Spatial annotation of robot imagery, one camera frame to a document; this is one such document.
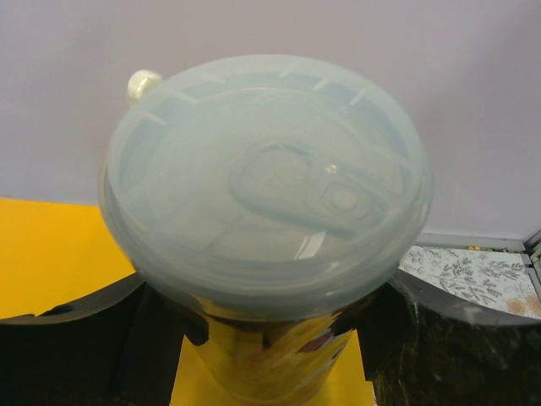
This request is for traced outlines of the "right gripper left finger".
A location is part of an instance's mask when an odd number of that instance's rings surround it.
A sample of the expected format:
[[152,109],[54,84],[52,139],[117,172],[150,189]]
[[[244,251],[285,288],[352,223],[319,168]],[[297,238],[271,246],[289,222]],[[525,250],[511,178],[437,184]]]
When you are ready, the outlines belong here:
[[168,405],[201,315],[135,276],[41,315],[1,321],[3,405]]

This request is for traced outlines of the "tall can with plastic lid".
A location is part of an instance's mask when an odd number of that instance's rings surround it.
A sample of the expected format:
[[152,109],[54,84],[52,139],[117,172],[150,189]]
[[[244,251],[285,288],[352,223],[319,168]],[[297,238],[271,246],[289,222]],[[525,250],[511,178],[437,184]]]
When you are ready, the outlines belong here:
[[413,121],[289,55],[140,70],[127,93],[101,170],[110,234],[236,401],[307,403],[426,223]]

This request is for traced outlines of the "yellow wooden shelf cabinet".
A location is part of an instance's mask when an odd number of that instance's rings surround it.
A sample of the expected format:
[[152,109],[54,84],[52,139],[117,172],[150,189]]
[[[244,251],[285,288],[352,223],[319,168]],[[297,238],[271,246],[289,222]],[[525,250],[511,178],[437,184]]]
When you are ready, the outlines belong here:
[[[1,317],[39,315],[133,274],[96,206],[1,198]],[[171,405],[239,405],[194,346],[181,351]],[[306,405],[375,405],[357,336]]]

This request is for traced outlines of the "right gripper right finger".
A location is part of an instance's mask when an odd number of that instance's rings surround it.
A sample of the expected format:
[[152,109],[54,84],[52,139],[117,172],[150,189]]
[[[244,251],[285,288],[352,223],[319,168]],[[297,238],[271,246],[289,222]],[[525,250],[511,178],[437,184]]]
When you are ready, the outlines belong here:
[[379,405],[538,405],[540,322],[403,271],[363,299],[365,377]]

